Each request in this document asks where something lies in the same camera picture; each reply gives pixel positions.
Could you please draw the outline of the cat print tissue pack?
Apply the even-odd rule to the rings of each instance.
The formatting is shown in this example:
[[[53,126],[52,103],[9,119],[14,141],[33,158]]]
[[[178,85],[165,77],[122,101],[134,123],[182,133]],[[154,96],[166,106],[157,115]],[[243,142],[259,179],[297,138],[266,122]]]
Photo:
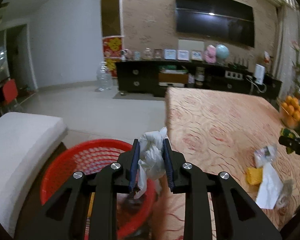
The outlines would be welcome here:
[[[272,163],[277,157],[277,146],[268,145],[254,152],[256,168],[263,167],[266,163]]]

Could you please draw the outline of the yellow foam net sleeve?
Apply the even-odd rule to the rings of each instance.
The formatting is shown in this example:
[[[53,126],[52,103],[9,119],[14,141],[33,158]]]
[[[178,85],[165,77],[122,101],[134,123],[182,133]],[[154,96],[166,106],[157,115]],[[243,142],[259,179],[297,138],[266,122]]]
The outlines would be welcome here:
[[[249,185],[260,185],[263,179],[263,168],[247,168],[246,181]]]

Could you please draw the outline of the white paper sheet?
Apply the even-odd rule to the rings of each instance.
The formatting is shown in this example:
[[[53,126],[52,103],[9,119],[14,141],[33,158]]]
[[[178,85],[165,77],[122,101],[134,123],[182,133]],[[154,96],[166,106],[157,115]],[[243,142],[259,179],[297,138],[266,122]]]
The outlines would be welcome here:
[[[272,167],[271,163],[266,163],[263,166],[262,183],[258,189],[255,200],[256,204],[261,209],[272,210],[276,205],[282,188],[283,183],[276,170]]]

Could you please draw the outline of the white tissue wad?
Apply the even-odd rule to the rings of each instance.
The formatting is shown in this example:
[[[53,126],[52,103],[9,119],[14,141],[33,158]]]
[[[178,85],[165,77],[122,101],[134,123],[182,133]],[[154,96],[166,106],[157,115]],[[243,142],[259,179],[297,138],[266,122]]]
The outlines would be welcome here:
[[[162,158],[163,142],[167,139],[167,127],[159,131],[146,132],[139,139],[140,154],[138,161],[138,192],[134,199],[139,199],[147,191],[147,179],[154,181],[158,194],[162,191],[159,179],[165,175]]]

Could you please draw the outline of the beige mesh net ball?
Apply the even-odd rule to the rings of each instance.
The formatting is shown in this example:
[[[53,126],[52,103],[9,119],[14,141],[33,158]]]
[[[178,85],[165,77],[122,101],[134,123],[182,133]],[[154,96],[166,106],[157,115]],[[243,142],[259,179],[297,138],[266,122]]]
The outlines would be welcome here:
[[[283,187],[282,187],[281,193],[276,202],[276,207],[278,209],[281,209],[288,205],[289,200],[292,196],[293,184],[294,184],[294,182],[292,179],[288,179],[283,182]]]

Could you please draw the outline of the glass bowl of oranges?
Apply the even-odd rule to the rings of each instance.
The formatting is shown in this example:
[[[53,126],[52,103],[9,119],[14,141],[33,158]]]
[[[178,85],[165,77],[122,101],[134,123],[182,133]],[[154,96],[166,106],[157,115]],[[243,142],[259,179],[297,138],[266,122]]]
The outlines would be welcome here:
[[[279,103],[279,113],[283,124],[289,129],[300,128],[300,96],[286,96]]]

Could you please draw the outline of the red plastic mesh basket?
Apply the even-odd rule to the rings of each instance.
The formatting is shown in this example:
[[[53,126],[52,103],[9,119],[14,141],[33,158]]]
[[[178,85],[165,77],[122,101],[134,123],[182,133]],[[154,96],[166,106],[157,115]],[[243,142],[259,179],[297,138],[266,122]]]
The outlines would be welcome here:
[[[40,186],[40,201],[45,204],[54,193],[76,171],[86,175],[100,172],[102,168],[114,163],[121,153],[133,146],[115,139],[97,139],[80,143],[59,155],[48,166]],[[148,222],[157,193],[154,181],[147,180],[147,190],[139,198],[120,195],[117,197],[117,236],[128,239],[147,231]]]

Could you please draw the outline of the white router box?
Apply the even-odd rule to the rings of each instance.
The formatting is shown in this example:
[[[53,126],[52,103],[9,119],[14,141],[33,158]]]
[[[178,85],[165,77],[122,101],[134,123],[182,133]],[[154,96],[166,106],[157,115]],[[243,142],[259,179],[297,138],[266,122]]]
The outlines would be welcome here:
[[[260,64],[256,64],[255,66],[255,71],[254,71],[254,78],[255,78],[255,83],[258,85],[262,85],[263,84],[263,80],[264,80],[264,75],[265,75],[265,67],[260,65]]]

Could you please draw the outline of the rose pattern tablecloth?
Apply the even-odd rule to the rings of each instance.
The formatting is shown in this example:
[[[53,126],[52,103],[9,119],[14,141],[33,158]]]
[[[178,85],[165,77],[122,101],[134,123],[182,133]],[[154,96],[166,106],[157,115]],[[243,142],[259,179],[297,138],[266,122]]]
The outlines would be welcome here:
[[[246,182],[248,167],[254,166],[254,152],[277,144],[273,167],[280,179],[297,182],[298,156],[287,154],[278,144],[282,124],[278,111],[257,96],[204,89],[169,88],[166,93],[166,126],[172,149],[203,171],[228,172],[255,200],[257,187]],[[280,230],[299,205],[300,191],[294,192],[285,207],[263,210]],[[166,205],[156,230],[156,239],[183,239],[184,194],[166,190]]]

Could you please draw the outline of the white power strip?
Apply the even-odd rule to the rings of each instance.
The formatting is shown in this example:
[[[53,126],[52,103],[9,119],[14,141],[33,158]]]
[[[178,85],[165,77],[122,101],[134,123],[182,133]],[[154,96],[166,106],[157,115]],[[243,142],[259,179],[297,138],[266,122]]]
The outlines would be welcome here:
[[[234,80],[243,80],[243,74],[237,72],[226,71],[225,78]]]

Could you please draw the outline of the light blue globe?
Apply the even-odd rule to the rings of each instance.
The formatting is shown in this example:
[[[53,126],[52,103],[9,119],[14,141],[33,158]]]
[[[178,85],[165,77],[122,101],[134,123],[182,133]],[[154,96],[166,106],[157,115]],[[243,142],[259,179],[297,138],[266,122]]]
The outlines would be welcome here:
[[[218,44],[216,46],[216,57],[220,60],[226,60],[229,57],[229,49],[223,45],[223,44]]]

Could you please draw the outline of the pink plush toy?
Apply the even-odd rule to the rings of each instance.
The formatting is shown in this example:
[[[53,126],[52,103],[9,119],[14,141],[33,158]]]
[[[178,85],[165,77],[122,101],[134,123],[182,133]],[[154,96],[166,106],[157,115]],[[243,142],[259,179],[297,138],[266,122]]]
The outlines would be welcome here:
[[[216,63],[216,48],[213,45],[208,45],[204,51],[204,59],[207,63]]]

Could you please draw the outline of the red chair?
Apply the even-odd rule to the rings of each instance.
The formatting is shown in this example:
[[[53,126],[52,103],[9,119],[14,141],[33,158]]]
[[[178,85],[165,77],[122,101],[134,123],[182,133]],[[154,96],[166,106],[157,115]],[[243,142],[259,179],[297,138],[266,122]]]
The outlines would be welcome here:
[[[2,92],[4,96],[4,102],[2,103],[1,110],[7,111],[9,107],[17,108],[19,103],[17,101],[18,89],[15,83],[15,79],[8,80],[2,87]]]

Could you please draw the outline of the clear large water bottle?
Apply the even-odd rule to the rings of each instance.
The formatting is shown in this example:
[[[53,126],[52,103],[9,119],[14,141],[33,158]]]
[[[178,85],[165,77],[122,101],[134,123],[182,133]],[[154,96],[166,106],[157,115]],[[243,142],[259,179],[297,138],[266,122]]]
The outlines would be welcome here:
[[[111,90],[113,86],[112,75],[110,70],[107,67],[107,63],[102,61],[100,63],[100,67],[97,71],[97,91],[103,92],[105,90]]]

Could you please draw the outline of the black tv cabinet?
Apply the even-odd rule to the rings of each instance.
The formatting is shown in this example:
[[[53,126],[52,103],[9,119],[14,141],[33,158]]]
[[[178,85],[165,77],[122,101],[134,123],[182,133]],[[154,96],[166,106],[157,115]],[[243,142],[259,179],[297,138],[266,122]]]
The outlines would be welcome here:
[[[245,67],[229,67],[190,61],[118,62],[117,84],[121,94],[146,93],[164,97],[168,87],[199,88],[277,99],[282,82],[265,75],[263,84],[255,83],[253,73]],[[243,74],[243,80],[225,78],[225,72]]]

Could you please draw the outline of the red yellow festive poster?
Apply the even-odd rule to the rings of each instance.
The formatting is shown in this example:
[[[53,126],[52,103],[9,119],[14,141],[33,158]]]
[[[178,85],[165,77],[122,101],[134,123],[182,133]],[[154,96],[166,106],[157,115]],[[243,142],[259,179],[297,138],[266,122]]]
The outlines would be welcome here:
[[[117,77],[116,64],[121,61],[122,36],[106,36],[102,38],[104,61],[112,77]]]

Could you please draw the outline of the white picture frame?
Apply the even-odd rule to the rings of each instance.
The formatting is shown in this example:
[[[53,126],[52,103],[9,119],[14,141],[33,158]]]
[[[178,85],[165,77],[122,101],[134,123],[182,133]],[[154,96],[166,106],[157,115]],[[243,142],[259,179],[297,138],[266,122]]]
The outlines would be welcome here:
[[[178,50],[177,51],[177,60],[179,61],[189,61],[190,53],[188,50]]]
[[[177,51],[175,49],[165,49],[164,50],[164,59],[165,60],[176,60]]]

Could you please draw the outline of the white board leaning on wall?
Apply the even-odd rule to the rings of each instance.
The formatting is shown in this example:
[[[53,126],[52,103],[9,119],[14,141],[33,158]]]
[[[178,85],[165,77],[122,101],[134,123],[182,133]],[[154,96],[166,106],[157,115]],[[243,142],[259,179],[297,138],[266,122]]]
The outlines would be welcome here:
[[[187,50],[191,52],[193,50],[204,51],[204,49],[205,49],[204,41],[185,40],[185,39],[178,40],[178,50]]]

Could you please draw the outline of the black wall television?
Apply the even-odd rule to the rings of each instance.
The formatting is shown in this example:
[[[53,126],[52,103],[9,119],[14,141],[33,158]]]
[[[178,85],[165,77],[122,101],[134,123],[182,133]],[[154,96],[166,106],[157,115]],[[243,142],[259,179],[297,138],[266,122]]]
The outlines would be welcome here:
[[[254,48],[253,8],[234,0],[175,0],[176,31]]]

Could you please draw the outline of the small dark photo frame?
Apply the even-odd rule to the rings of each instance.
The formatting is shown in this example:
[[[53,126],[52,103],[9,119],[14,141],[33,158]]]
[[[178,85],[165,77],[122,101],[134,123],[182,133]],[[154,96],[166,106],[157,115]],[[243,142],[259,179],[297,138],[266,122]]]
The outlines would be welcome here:
[[[162,57],[163,57],[163,50],[162,49],[154,49],[154,51],[153,51],[153,57],[155,58],[155,59],[162,59]]]

